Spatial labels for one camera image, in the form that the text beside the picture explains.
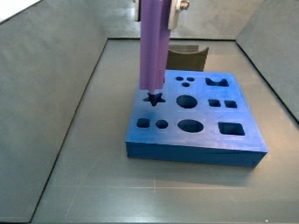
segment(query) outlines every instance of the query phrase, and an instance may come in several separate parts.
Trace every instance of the hole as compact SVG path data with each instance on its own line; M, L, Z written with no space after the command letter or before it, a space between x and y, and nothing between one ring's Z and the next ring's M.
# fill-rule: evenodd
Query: hole
M208 86L214 87L227 87L230 85L226 79L222 79L220 81L214 81L212 79L206 78L206 83Z
M219 133L232 136L246 135L242 124L235 122L219 122Z
M187 81L195 81L195 79L192 77L188 77Z
M195 120L182 120L179 121L178 126L183 131L187 131L191 133L196 133L203 130L202 123Z
M156 126L157 129L163 130L168 127L168 122L166 120L159 120L155 123L155 126Z
M186 95L180 95L176 98L176 103L184 109L192 109L198 105L196 99L192 96L187 95L187 94Z
M224 101L226 107L230 109L235 109L238 107L238 104L235 101Z
M211 107L220 107L220 101L219 100L210 100L210 106Z
M191 84L188 82L184 82L182 85L187 88Z
M137 122L136 122L136 127L141 128L141 129L148 128L149 127L149 119L139 118Z
M163 99L163 94L147 94L148 97L144 98L144 102L151 102L152 106L155 107L157 102L166 102L166 100Z

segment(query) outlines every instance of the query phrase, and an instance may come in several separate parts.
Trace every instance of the gray floor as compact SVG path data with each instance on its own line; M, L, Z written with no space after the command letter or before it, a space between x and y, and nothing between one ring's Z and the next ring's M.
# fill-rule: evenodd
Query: gray floor
M235 42L206 70L236 75L270 153L255 169L128 159L139 41L109 40L33 222L299 222L299 129Z

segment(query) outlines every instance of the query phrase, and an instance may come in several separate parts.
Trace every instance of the blue block side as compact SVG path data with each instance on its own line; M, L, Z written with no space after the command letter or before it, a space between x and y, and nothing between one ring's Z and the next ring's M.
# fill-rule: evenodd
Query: blue block side
M256 167L264 152L208 149L188 146L125 143L129 158L145 158L190 163Z
M166 102L152 107L144 101L147 91L136 90L125 136L128 156L255 166L267 147L234 75L167 71L160 92ZM184 120L199 122L200 131L186 131Z

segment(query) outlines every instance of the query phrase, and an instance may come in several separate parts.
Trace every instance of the gray wall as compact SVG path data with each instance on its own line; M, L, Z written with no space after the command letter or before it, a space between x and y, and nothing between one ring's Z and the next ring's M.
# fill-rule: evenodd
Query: gray wall
M191 0L172 38L235 40L262 3L263 0ZM140 37L133 7L132 0L100 1L95 5L97 18L111 38Z
M266 0L238 43L299 121L299 1Z
M0 221L29 221L107 38L87 1L0 26Z

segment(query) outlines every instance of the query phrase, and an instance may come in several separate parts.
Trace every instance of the star-shaped hole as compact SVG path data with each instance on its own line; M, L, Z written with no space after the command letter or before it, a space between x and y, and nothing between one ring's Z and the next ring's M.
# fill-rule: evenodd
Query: star-shaped hole
M152 106L155 107L157 102L166 102L166 100L163 99L163 94L147 94L148 97L144 98L144 102L151 102Z

